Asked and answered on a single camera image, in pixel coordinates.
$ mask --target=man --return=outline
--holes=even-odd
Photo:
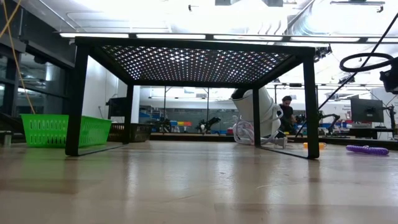
[[[293,108],[290,106],[292,102],[291,96],[285,96],[282,99],[282,104],[280,104],[280,108],[284,112],[284,115],[280,118],[280,130],[283,132],[290,132],[293,134],[295,129],[293,128],[293,124],[296,122],[293,116]]]

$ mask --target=computer monitor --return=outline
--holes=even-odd
[[[358,122],[384,122],[381,100],[351,99],[351,119]]]
[[[109,101],[106,103],[109,106],[108,109],[108,119],[111,119],[113,116],[125,116],[125,108],[126,104],[126,97],[120,98],[110,98]]]

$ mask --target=orange object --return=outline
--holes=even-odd
[[[319,149],[325,149],[325,148],[326,148],[326,143],[320,142],[319,143]],[[308,143],[307,142],[304,143],[304,149],[308,149]]]

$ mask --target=black metal table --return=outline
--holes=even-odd
[[[129,141],[134,85],[245,88],[253,90],[254,133],[260,144],[259,89],[303,64],[308,156],[319,157],[317,96],[312,47],[193,40],[77,37],[75,91],[71,95],[66,155],[79,156],[79,133],[88,56],[127,84],[124,144]]]

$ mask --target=purple toy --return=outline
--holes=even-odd
[[[389,151],[386,148],[381,147],[369,147],[369,146],[346,146],[346,149],[351,152],[363,152],[367,154],[376,155],[388,155]]]

